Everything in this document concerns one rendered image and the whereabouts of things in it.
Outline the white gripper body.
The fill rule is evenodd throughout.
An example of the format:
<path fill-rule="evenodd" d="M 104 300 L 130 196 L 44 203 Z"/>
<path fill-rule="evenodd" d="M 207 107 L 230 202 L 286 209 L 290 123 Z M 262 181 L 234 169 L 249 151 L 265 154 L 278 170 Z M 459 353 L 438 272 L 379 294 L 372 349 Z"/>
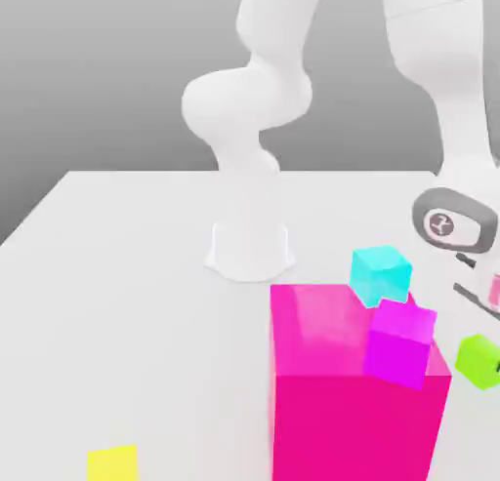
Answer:
<path fill-rule="evenodd" d="M 453 280 L 451 289 L 452 307 L 465 326 L 485 334 L 500 335 L 500 313 L 483 304 L 465 280 Z"/>

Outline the small green cube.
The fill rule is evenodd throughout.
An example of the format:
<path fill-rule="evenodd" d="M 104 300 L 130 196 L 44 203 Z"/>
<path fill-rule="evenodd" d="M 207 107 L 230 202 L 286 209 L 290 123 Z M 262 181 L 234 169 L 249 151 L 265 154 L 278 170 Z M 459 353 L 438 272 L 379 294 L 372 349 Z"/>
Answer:
<path fill-rule="evenodd" d="M 455 369 L 481 390 L 500 384 L 500 345 L 480 334 L 462 339 Z"/>

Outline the small magenta cube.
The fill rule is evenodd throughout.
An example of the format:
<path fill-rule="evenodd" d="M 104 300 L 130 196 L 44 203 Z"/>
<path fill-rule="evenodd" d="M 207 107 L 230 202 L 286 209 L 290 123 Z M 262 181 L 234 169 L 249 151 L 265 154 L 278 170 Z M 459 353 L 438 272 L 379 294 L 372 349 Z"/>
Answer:
<path fill-rule="evenodd" d="M 368 330 L 364 374 L 421 390 L 437 317 L 414 303 L 381 300 Z"/>

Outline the small cyan cube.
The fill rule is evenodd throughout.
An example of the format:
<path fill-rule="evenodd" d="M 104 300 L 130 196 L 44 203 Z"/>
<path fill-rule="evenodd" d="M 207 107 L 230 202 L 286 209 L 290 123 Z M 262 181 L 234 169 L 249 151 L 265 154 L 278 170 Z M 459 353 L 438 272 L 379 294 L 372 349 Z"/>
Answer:
<path fill-rule="evenodd" d="M 412 264 L 391 245 L 355 249 L 350 287 L 367 308 L 381 300 L 407 302 Z"/>

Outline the small yellow cube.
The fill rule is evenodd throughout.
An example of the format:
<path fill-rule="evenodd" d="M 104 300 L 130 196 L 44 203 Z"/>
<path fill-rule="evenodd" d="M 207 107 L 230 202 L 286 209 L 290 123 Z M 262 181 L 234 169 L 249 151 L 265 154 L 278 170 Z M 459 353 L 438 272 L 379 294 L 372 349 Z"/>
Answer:
<path fill-rule="evenodd" d="M 90 452 L 86 481 L 140 481 L 136 445 Z"/>

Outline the large pink box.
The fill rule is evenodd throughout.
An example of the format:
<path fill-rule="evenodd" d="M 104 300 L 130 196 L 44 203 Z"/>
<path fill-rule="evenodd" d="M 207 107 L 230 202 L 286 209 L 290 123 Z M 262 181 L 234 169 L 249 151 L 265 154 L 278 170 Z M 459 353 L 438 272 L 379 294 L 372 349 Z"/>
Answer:
<path fill-rule="evenodd" d="M 342 284 L 271 286 L 271 481 L 427 481 L 451 374 L 434 339 L 421 390 L 365 375 L 377 307 Z"/>

